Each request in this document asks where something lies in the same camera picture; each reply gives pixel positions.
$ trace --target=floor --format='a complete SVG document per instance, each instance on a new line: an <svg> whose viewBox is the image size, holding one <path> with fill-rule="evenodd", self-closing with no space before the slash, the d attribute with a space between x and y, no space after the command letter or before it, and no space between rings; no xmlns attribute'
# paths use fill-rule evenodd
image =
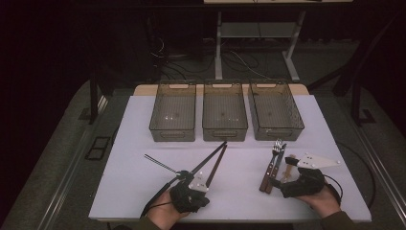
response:
<svg viewBox="0 0 406 230"><path fill-rule="evenodd" d="M173 55L162 68L162 79L196 79L214 77L212 40L205 40L207 55L188 59ZM289 75L281 51L287 43L280 40L225 41L223 78L284 78ZM300 42L293 61L300 83L309 85L342 66L357 47L354 41ZM373 96L362 92L361 108L370 111L374 123L356 126L350 118L350 96L337 98L331 93L331 80L310 94L315 95L348 164L365 202L371 206L372 222L360 223L365 229L406 229L406 140L377 105ZM94 195L102 177L108 154L133 89L117 88L112 96L100 99L100 116L89 125L89 84L77 92L19 198L14 203L2 230L17 229L113 229L135 223L102 223L88 218ZM87 160L97 138L108 140L101 160ZM100 156L102 153L90 152ZM288 226L216 225L210 229L321 229L318 221ZM185 229L180 226L174 229Z"/></svg>

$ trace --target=metal frame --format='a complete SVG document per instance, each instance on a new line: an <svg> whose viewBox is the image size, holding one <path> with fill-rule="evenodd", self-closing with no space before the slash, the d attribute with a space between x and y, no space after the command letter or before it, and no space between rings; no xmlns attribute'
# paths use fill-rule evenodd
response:
<svg viewBox="0 0 406 230"><path fill-rule="evenodd" d="M292 55L304 20L305 11L301 11L295 23L223 23L221 21L221 11L219 11L215 46L215 78L221 80L223 77L221 68L221 37L290 37L289 47L286 51L282 52L282 56L290 78L294 82L300 81L295 65L293 64ZM261 31L250 30L252 27L259 27ZM287 35L286 30L291 30L291 34Z"/></svg>
<svg viewBox="0 0 406 230"><path fill-rule="evenodd" d="M60 183L57 186L54 195L52 196L52 199L44 216L42 217L41 222L37 227L37 230L48 230L53 228L59 210L62 208L63 202L65 201L65 198L68 195L72 184L74 183L75 176L77 175L78 168L80 167L81 159L83 159L84 155L86 154L86 148L88 147L90 140L94 135L99 121L102 118L102 114L107 107L107 104L108 100L105 98L105 96L101 96L99 104L97 105L98 114L101 116L95 118L95 123L92 126L88 126L83 132L78 143L78 147L75 150L75 154L73 155L72 160L69 164L69 167L66 170L65 175L63 175L63 178L60 180Z"/></svg>
<svg viewBox="0 0 406 230"><path fill-rule="evenodd" d="M339 105L346 111L345 100L339 100ZM359 126L356 121L350 116L349 113L345 112L349 124L351 124L353 130L358 136L364 150L366 151L366 156L372 167L373 172L376 174L379 182L382 184L384 191L386 192L389 200L391 201L393 207L395 208L397 214L403 225L406 227L406 199L402 192L397 188L388 171L386 170L383 162L381 161L379 154L373 148L371 142L369 141L364 129Z"/></svg>

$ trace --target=metal rod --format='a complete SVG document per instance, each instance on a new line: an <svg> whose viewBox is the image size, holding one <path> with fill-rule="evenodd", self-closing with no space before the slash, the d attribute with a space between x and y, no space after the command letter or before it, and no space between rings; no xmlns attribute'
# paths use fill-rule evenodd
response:
<svg viewBox="0 0 406 230"><path fill-rule="evenodd" d="M220 155L218 156L217 161L215 161L215 164L214 164L214 167L213 167L213 169L212 169L212 172L210 173L209 178L208 178L207 181L206 181L206 187L207 187L207 188L209 188L210 184L212 183L214 174L215 174L215 172L217 171L218 165L220 164L221 158L223 158L223 155L224 155L224 152L226 151L226 149L227 149L227 145L225 145L225 146L223 147L223 150L221 151Z"/></svg>
<svg viewBox="0 0 406 230"><path fill-rule="evenodd" d="M169 170L169 171L172 171L172 172L176 173L176 171L175 171L174 169L172 169L172 168L170 168L170 167L164 165L163 163L161 163L161 162L155 160L155 159L152 158L151 156L145 154L144 157L145 157L146 159L152 161L153 163L155 163L155 164L157 164L157 165L159 165L159 166L161 166L161 167L163 167L163 168L165 168L165 169L167 169L167 170Z"/></svg>
<svg viewBox="0 0 406 230"><path fill-rule="evenodd" d="M219 151L221 150L221 148L223 148L223 146L225 146L227 144L227 142L223 142L223 144L221 144L219 147L217 147L217 149L215 149L214 152L212 152L212 154L210 154L208 157L206 157L206 159L204 159L196 168L194 168L191 171L191 174L196 174L204 165L206 165L206 163L212 159L212 157Z"/></svg>

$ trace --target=dark background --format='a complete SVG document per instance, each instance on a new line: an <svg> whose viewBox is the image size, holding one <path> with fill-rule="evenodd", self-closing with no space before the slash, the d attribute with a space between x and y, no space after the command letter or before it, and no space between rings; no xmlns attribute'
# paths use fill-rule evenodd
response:
<svg viewBox="0 0 406 230"><path fill-rule="evenodd" d="M371 40L403 3L355 2L370 5L362 9L309 11L301 41ZM291 16L290 13L278 11L270 19L284 20ZM241 17L254 21L261 19L255 11L251 14L232 11L226 16L235 20ZM365 76L364 85L404 135L405 14L385 33L360 74ZM146 17L154 18L152 25L146 26ZM154 46L153 36L160 35L173 47L199 55L190 47L198 47L201 37L215 35L214 17L215 13L209 11L181 14L92 11L81 14L69 1L0 0L0 79L4 105L4 128L0 139L4 147L0 152L1 223L65 108L91 73L98 76L104 94L111 94L115 87L153 82L157 78L157 69L152 66L154 60L149 54L149 47Z"/></svg>

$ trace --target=wire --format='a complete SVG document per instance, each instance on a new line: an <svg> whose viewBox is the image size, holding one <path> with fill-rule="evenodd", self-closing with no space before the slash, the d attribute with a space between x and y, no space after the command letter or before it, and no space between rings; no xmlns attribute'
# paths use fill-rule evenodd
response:
<svg viewBox="0 0 406 230"><path fill-rule="evenodd" d="M162 42L162 47L161 47L161 49L159 49L159 51L158 52L162 52L163 50L164 50L164 48L165 48L165 43L164 43L164 40L163 39L161 39L160 37L157 37L161 42Z"/></svg>
<svg viewBox="0 0 406 230"><path fill-rule="evenodd" d="M164 58L164 56L159 56L159 55L155 55L154 53L150 52L153 56L156 56L157 58Z"/></svg>
<svg viewBox="0 0 406 230"><path fill-rule="evenodd" d="M344 143L341 142L336 142L337 144L340 144L342 147L344 147L345 149L351 151L352 153L354 153L360 160L361 162L365 165L365 167L368 170L368 173L370 174L371 177L371 181L372 181L372 196L371 196L371 200L368 203L368 208L371 209L373 202L375 201L375 196L376 196L376 182L375 182L375 178L373 176L373 172L370 168L370 166L367 164L367 162L358 154L358 152L356 152L355 150L353 150L352 148L348 147L347 145L345 145Z"/></svg>
<svg viewBox="0 0 406 230"><path fill-rule="evenodd" d="M252 55L247 55L247 54L245 54L245 55L248 56L248 57L250 57L250 58L255 62L254 65L250 65L250 64L247 63L247 61L245 61L245 63L248 64L248 66L249 66L250 68L257 68L257 67L259 67L259 61L258 61L254 56L252 56ZM234 64L237 64L237 65L240 65L240 66L244 66L244 67L247 66L246 64L241 63L241 61L232 60L231 58L228 58L227 56L224 56L224 55L223 55L223 57L224 57L224 58L227 58L228 60L230 60L230 61L231 61L232 63L234 63Z"/></svg>
<svg viewBox="0 0 406 230"><path fill-rule="evenodd" d="M250 70L248 70L248 69L246 69L246 68L244 68L243 70L241 70L241 69L236 69L235 67L233 67L232 65L231 65L231 63L229 63L229 61L232 61L232 62L234 62L233 60L231 60L231 59L229 59L228 57L226 57L226 56L224 56L224 55L221 55L221 61L222 62L224 62L230 69L232 69L232 70L234 70L234 71L237 71L237 72L240 72L240 73L246 73L246 72L249 72Z"/></svg>
<svg viewBox="0 0 406 230"><path fill-rule="evenodd" d="M230 40L230 37L228 37L227 39L224 39L224 42L223 42L223 43L221 43L221 44L220 44L220 46L225 45L225 44L227 43L227 41L229 41L229 40Z"/></svg>
<svg viewBox="0 0 406 230"><path fill-rule="evenodd" d="M177 58L179 60L179 58L185 58L185 59L190 59L191 56L190 55L169 55L168 58Z"/></svg>
<svg viewBox="0 0 406 230"><path fill-rule="evenodd" d="M340 188L340 199L343 199L343 194L344 194L344 192L343 192L343 188L341 187L340 183L338 183L337 180L335 180L334 178L332 178L332 177L329 176L329 175L323 174L323 176L325 176L325 177L327 177L327 178L330 178L332 181L334 181L334 182L338 185L338 187Z"/></svg>
<svg viewBox="0 0 406 230"><path fill-rule="evenodd" d="M170 79L175 79L174 77L170 77L169 74L165 73L165 72L162 71L162 70L160 70L159 72L161 72L162 75L165 75L165 76L168 78L168 80L170 80Z"/></svg>
<svg viewBox="0 0 406 230"><path fill-rule="evenodd" d="M244 65L245 65L251 72L253 72L254 74L256 74L256 75L258 75L258 76L261 76L261 77L263 77L263 78L266 78L266 79L270 79L270 78L268 78L268 77L266 77L266 76L264 76L264 75L258 73L257 71L251 69L251 67L250 67L236 52L230 51L230 53L232 53L232 54L235 55L237 58L239 58L239 59L242 61L242 63L244 63Z"/></svg>
<svg viewBox="0 0 406 230"><path fill-rule="evenodd" d="M182 76L182 78L183 78L184 80L186 79L185 75L184 75L182 72L180 72L179 70L177 70L177 69L175 69L175 68L173 68L173 67L167 66L167 65L165 65L165 66L163 66L163 67L168 68L168 69L171 69L171 70L177 72L180 76Z"/></svg>
<svg viewBox="0 0 406 230"><path fill-rule="evenodd" d="M185 67L183 67L183 66L181 66L181 65L179 65L179 64L176 64L176 63L174 63L174 62L172 62L172 61L168 62L168 64L175 65L175 66L177 66L177 67L183 69L183 70L186 71L186 72L193 73L193 74L197 74L197 73L203 73L203 72L208 71L208 70L210 69L210 67L212 66L213 62L214 62L214 57L210 60L210 63L209 63L209 65L208 65L206 68L201 69L201 70L194 70L194 71L189 70L189 69L187 69L187 68L185 68Z"/></svg>
<svg viewBox="0 0 406 230"><path fill-rule="evenodd" d="M155 205L149 206L148 210L150 210L150 209L152 209L152 208L155 208L155 207L162 206L162 205L172 204L172 203L173 203L173 201L171 201L171 202L166 202L166 203L161 203L161 204L155 204Z"/></svg>
<svg viewBox="0 0 406 230"><path fill-rule="evenodd" d="M197 79L200 79L200 80L204 80L204 78L202 78L201 76L198 76L198 75L185 75L186 77L191 77L191 78L197 78Z"/></svg>
<svg viewBox="0 0 406 230"><path fill-rule="evenodd" d="M116 141L116 136L117 136L117 132L119 131L120 126L117 126L116 129L113 132L112 138L111 138L111 146L114 145L114 142Z"/></svg>
<svg viewBox="0 0 406 230"><path fill-rule="evenodd" d="M158 193L156 193L152 199L147 203L147 205L144 207L143 212L141 213L141 217L145 216L147 214L147 211L150 209L150 206L152 203L160 196L162 195L169 187L170 185L175 182L178 179L178 176L174 177L170 182L166 183L164 187L162 187Z"/></svg>

